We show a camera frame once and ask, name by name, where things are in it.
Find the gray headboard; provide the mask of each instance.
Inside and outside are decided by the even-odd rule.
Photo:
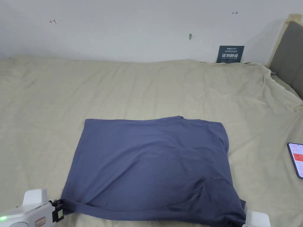
[[[303,26],[290,22],[269,69],[303,99]]]

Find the blue t-shirt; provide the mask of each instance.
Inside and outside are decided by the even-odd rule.
[[[62,193],[65,212],[110,220],[244,224],[221,123],[181,116],[86,119]]]

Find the mattress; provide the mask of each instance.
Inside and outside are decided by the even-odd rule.
[[[86,118],[171,116],[221,122],[234,187],[273,227],[303,225],[302,188],[287,142],[303,143],[303,101],[253,64],[70,61],[16,57],[0,62],[0,210],[25,191],[61,196]],[[126,222],[82,214],[58,226],[201,226]]]

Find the dark blue sign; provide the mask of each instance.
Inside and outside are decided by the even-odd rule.
[[[240,62],[244,46],[220,46],[217,63],[235,63]]]

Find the wall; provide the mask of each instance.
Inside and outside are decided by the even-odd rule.
[[[245,45],[243,62],[266,64],[290,13],[303,1],[1,0],[0,58],[215,62],[220,45]]]

